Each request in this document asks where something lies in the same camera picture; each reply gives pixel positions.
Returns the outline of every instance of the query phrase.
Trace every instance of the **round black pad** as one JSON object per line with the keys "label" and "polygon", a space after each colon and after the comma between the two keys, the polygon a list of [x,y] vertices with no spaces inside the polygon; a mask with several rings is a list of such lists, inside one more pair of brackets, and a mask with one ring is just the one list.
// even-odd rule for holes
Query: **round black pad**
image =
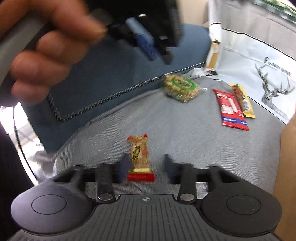
{"label": "round black pad", "polygon": [[36,234],[57,234],[81,225],[92,202],[73,183],[45,181],[20,194],[11,205],[14,221]]}
{"label": "round black pad", "polygon": [[32,202],[32,208],[39,214],[55,214],[62,211],[67,202],[58,195],[43,195]]}
{"label": "round black pad", "polygon": [[281,218],[276,198],[245,181],[218,185],[204,197],[200,209],[213,227],[240,237],[271,232]]}
{"label": "round black pad", "polygon": [[241,215],[252,215],[261,208],[261,203],[256,198],[247,195],[230,197],[226,204],[229,210]]}

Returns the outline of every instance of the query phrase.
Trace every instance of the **yellow candy bar wrapper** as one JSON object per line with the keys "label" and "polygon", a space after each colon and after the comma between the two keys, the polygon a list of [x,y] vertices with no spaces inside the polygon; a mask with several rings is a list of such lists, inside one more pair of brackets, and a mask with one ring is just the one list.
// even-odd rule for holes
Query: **yellow candy bar wrapper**
{"label": "yellow candy bar wrapper", "polygon": [[251,117],[251,118],[256,118],[254,115],[254,111],[251,105],[251,102],[249,100],[249,97],[246,94],[246,91],[244,87],[241,85],[236,85],[236,84],[230,84],[232,87],[234,94],[239,102],[239,106],[242,109],[242,112],[245,117]]}

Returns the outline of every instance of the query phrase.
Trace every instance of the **cardboard box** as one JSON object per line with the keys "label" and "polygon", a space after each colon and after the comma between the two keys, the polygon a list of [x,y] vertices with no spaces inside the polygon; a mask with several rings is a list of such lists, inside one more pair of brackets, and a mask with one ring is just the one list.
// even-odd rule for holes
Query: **cardboard box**
{"label": "cardboard box", "polygon": [[279,168],[274,196],[282,206],[275,233],[283,241],[296,241],[296,115],[281,133]]}

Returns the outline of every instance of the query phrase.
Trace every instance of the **compass logo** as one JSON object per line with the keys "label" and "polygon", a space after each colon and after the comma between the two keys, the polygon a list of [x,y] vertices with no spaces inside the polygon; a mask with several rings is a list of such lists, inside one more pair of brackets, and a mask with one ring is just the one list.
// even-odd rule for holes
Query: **compass logo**
{"label": "compass logo", "polygon": [[144,201],[144,202],[148,202],[148,201],[150,201],[152,198],[149,198],[149,197],[144,197],[144,198],[142,198],[142,200]]}

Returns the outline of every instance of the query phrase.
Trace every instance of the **green label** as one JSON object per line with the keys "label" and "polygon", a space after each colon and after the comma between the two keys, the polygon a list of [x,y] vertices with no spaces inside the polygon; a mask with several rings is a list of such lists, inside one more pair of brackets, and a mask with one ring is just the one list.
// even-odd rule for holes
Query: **green label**
{"label": "green label", "polygon": [[187,78],[172,78],[172,83],[182,90],[194,90],[196,88],[196,84],[192,80]]}

